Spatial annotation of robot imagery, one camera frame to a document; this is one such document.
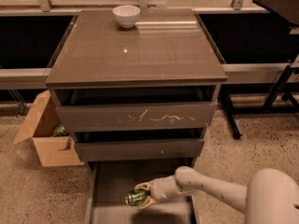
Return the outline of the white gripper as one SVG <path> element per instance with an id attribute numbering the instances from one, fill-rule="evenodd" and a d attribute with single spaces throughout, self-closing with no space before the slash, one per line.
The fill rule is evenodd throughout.
<path id="1" fill-rule="evenodd" d="M 150 182 L 137 184 L 135 186 L 135 189 L 150 191 L 150 196 L 148 196 L 143 202 L 141 202 L 138 207 L 140 209 L 145 209 L 156 204 L 157 202 L 159 203 L 168 200 L 169 195 L 166 192 L 168 185 L 168 178 L 155 178 Z"/>

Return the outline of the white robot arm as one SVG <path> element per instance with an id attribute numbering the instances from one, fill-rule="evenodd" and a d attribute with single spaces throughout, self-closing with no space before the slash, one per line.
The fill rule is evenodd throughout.
<path id="1" fill-rule="evenodd" d="M 138 184 L 135 189 L 149 193 L 141 208 L 201 190 L 244 214 L 245 224 L 299 224 L 299 186 L 276 169 L 262 169 L 242 186 L 182 166 L 173 175 Z"/>

